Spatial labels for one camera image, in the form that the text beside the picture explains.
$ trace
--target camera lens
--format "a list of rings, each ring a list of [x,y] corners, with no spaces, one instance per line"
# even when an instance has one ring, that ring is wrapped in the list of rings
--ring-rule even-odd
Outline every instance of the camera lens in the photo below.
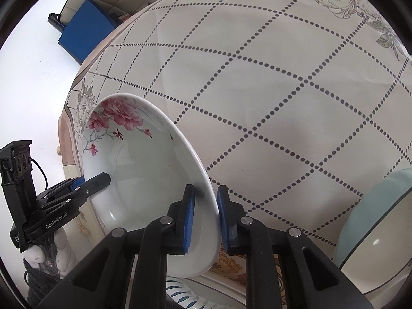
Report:
[[[25,170],[27,170],[27,158],[25,155],[23,156],[23,167]]]

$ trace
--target tablecloth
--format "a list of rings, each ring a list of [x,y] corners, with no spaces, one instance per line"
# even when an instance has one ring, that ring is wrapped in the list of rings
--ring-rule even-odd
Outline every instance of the tablecloth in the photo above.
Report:
[[[63,165],[81,172],[96,103],[142,96],[185,134],[215,189],[332,257],[363,194],[412,164],[411,82],[409,55],[367,0],[159,0],[70,91]]]

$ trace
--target pink flower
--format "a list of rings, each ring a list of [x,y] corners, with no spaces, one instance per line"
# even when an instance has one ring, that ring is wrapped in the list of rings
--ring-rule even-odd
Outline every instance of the pink flower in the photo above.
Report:
[[[115,122],[124,126],[126,130],[133,130],[135,127],[143,125],[143,120],[137,113],[137,105],[134,100],[129,100],[123,96],[110,98],[101,103],[104,113],[113,116]]]
[[[87,122],[87,128],[93,129],[99,132],[102,128],[109,128],[109,118],[104,113],[92,112],[89,121]]]
[[[119,138],[119,139],[123,139],[123,135],[122,135],[122,133],[120,132],[120,130],[119,129],[116,129],[117,131],[113,131],[113,135],[115,135],[117,138]]]
[[[88,147],[86,150],[90,151],[93,157],[96,153],[98,153],[98,150],[96,149],[96,146],[94,145],[94,143],[92,143],[92,145]]]
[[[145,135],[148,135],[150,138],[152,137],[152,133],[149,131],[149,129],[144,130]]]

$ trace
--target silver screw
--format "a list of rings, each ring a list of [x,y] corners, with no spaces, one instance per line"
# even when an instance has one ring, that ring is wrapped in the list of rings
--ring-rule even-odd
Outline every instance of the silver screw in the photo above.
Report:
[[[288,232],[292,237],[299,237],[301,234],[300,230],[296,228],[290,228]]]
[[[252,224],[253,218],[252,218],[252,217],[249,217],[249,216],[243,216],[243,217],[240,219],[240,222],[241,222],[242,224],[249,225],[249,224]]]
[[[124,229],[122,228],[116,228],[112,231],[112,236],[116,238],[122,237],[123,234],[124,234]]]
[[[163,216],[160,219],[160,223],[167,225],[167,224],[171,224],[173,222],[173,218],[171,218],[170,216]]]

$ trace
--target bowl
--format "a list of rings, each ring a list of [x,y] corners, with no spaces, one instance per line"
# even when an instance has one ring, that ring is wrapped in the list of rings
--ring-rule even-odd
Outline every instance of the bowl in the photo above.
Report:
[[[339,235],[334,262],[368,294],[412,259],[412,168],[392,172],[355,207]]]
[[[168,256],[167,274],[193,277],[212,266],[220,248],[216,197],[193,147],[160,109],[132,94],[108,96],[90,114],[82,148],[86,180],[101,172],[112,177],[109,187],[91,197],[107,231],[144,228],[193,184],[189,252]]]

